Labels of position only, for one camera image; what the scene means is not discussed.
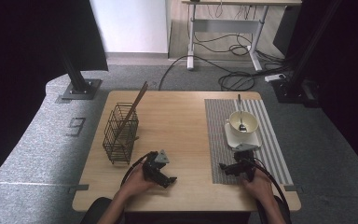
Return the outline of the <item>person's right hand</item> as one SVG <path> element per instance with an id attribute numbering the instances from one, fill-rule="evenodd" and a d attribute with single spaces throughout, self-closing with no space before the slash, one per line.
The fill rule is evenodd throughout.
<path id="1" fill-rule="evenodd" d="M 271 182 L 260 170 L 255 170 L 252 181 L 242 178 L 241 183 L 247 192 L 256 200 L 260 201 L 264 207 L 268 207 L 275 203 Z"/>

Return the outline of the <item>tall black metal stand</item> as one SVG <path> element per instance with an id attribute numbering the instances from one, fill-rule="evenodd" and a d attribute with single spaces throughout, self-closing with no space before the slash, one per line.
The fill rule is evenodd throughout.
<path id="1" fill-rule="evenodd" d="M 296 7 L 296 24 L 286 59 L 292 70 L 288 78 L 272 82 L 279 103 L 318 107 L 318 84 L 309 80 L 312 64 L 323 35 L 342 0 L 303 0 Z"/>

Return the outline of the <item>black metal stand square base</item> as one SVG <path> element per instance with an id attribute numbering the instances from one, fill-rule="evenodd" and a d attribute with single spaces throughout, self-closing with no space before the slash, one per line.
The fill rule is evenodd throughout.
<path id="1" fill-rule="evenodd" d="M 63 100 L 92 100 L 102 81 L 95 78 L 84 78 L 79 69 L 72 63 L 64 47 L 59 47 L 62 65 L 70 78 L 70 84 L 62 94 Z"/>

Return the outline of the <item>grey striped woven placemat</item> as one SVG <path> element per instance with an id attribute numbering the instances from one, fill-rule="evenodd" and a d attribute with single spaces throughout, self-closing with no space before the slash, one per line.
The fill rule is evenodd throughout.
<path id="1" fill-rule="evenodd" d="M 214 184 L 236 185 L 237 177 L 226 175 L 219 167 L 220 163 L 235 163 L 234 150 L 227 143 L 224 126 L 229 116 L 239 110 L 233 99 L 206 99 L 206 120 L 208 127 L 212 180 Z M 242 111 L 253 114 L 258 120 L 258 129 L 262 146 L 254 150 L 255 157 L 260 159 L 266 169 L 279 184 L 293 185 L 292 177 L 282 155 L 276 134 L 269 120 L 269 114 L 262 100 L 243 100 Z"/>

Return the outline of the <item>dark curtain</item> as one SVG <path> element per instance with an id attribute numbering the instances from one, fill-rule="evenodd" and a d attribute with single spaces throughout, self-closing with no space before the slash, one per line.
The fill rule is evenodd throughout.
<path id="1" fill-rule="evenodd" d="M 358 155 L 358 0 L 342 0 L 315 59 L 319 106 Z"/>
<path id="2" fill-rule="evenodd" d="M 0 166 L 69 68 L 107 69 L 90 0 L 0 0 Z"/>

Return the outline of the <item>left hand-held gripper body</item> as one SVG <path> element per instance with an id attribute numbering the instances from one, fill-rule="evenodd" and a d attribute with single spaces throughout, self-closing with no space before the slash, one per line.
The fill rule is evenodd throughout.
<path id="1" fill-rule="evenodd" d="M 169 163 L 168 156 L 164 149 L 161 151 L 152 151 L 147 155 L 146 161 L 143 163 L 143 171 L 146 179 L 154 181 L 155 174 L 161 173 L 156 166 L 158 162 Z"/>

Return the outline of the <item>white standing desk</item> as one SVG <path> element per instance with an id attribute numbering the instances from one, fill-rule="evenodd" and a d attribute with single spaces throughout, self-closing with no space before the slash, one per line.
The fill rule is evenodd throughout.
<path id="1" fill-rule="evenodd" d="M 189 43 L 187 46 L 186 67 L 194 69 L 195 61 L 195 33 L 223 33 L 223 34 L 250 34 L 254 38 L 247 46 L 248 54 L 256 71 L 262 66 L 256 55 L 256 48 L 260 39 L 266 17 L 270 7 L 298 7 L 302 0 L 181 0 L 190 6 L 189 15 Z M 226 20 L 226 19 L 197 19 L 197 6 L 252 6 L 262 7 L 261 16 L 257 20 Z"/>

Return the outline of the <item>white power strip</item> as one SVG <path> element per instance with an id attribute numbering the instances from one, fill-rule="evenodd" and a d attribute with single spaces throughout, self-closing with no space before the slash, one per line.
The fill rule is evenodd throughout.
<path id="1" fill-rule="evenodd" d="M 270 75 L 270 76 L 265 77 L 266 82 L 271 82 L 271 81 L 275 81 L 275 80 L 283 80 L 283 79 L 286 79 L 285 74 L 276 74 L 276 75 Z"/>

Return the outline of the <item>person's left hand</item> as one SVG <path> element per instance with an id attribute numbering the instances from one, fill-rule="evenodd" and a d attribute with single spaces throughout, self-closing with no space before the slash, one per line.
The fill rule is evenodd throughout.
<path id="1" fill-rule="evenodd" d="M 146 180 L 143 172 L 143 165 L 138 164 L 130 173 L 130 176 L 125 181 L 124 185 L 120 188 L 120 193 L 126 199 L 131 196 L 143 193 L 156 186 L 156 183 Z"/>

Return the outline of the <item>metal spoon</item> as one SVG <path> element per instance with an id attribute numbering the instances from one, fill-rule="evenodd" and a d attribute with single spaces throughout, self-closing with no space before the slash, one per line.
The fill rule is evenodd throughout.
<path id="1" fill-rule="evenodd" d="M 247 128 L 243 124 L 243 121 L 242 121 L 242 108 L 241 108 L 241 96 L 240 95 L 238 95 L 238 107 L 239 107 L 239 118 L 240 118 L 239 131 L 242 133 L 246 133 Z"/>

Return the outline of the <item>cream ceramic bowl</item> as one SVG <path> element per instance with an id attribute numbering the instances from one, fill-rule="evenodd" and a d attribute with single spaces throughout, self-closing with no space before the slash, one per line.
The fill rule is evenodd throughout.
<path id="1" fill-rule="evenodd" d="M 231 129 L 238 136 L 244 136 L 247 133 L 253 133 L 258 129 L 258 120 L 253 114 L 242 111 L 242 121 L 247 128 L 246 133 L 242 133 L 239 131 L 239 125 L 240 125 L 239 111 L 233 112 L 228 119 L 228 123 L 230 124 Z"/>

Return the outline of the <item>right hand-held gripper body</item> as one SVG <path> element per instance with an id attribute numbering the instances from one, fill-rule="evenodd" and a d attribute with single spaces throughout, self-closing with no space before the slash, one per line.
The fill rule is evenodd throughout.
<path id="1" fill-rule="evenodd" d="M 236 147 L 236 149 L 233 149 L 234 153 L 237 151 L 245 151 L 245 150 L 252 150 L 254 152 L 255 148 L 250 145 L 250 149 L 247 148 L 247 145 L 240 144 Z M 243 161 L 243 162 L 236 162 L 240 163 L 245 167 L 245 172 L 242 174 L 245 174 L 245 179 L 252 182 L 255 176 L 255 155 L 254 159 L 252 161 Z"/>

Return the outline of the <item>person's left leg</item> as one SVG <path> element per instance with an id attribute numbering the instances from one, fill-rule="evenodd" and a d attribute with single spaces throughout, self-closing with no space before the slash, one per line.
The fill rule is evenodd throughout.
<path id="1" fill-rule="evenodd" d="M 105 197 L 96 199 L 86 212 L 85 216 L 83 216 L 80 224 L 97 224 L 111 202 L 111 199 Z"/>

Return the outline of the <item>dark wire basket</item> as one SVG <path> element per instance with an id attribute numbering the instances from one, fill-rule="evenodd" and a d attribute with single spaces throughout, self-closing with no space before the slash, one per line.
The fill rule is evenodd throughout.
<path id="1" fill-rule="evenodd" d="M 127 140 L 137 136 L 139 120 L 132 103 L 117 103 L 104 128 L 103 149 L 112 163 L 130 163 L 134 142 Z"/>

